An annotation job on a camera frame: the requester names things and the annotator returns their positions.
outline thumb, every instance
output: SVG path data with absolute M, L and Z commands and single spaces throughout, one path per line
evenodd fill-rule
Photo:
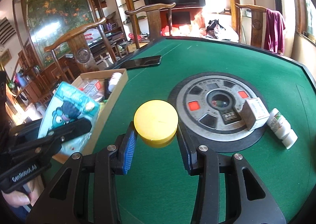
M 7 203 L 15 208 L 30 204 L 30 199 L 28 198 L 28 196 L 19 191 L 13 191 L 10 194 L 5 194 L 4 192 L 2 192 L 2 195 Z

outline yellow round container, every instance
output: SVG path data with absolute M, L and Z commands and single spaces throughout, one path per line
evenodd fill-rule
M 162 148 L 171 143 L 177 131 L 178 114 L 171 104 L 152 100 L 137 109 L 134 125 L 145 144 Z

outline air vent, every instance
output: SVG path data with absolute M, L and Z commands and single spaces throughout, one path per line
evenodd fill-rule
M 0 44 L 4 45 L 15 33 L 6 17 L 0 21 Z

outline carved wooden emblem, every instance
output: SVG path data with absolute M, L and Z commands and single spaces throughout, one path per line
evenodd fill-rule
M 90 60 L 90 52 L 85 48 L 80 48 L 75 57 L 78 63 L 85 64 Z
M 5 83 L 4 82 L 2 82 L 0 84 L 0 98 L 6 98 Z
M 262 29 L 262 22 L 261 21 L 259 21 L 258 19 L 255 19 L 254 21 L 253 21 L 253 27 L 255 28 L 255 29 L 257 29 L 257 30 L 260 30 L 260 29 Z

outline black smartphone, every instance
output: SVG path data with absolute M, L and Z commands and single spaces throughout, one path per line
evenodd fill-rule
M 162 56 L 150 56 L 139 59 L 133 59 L 126 62 L 123 62 L 120 68 L 122 69 L 133 69 L 141 67 L 149 67 L 159 65 L 161 62 Z

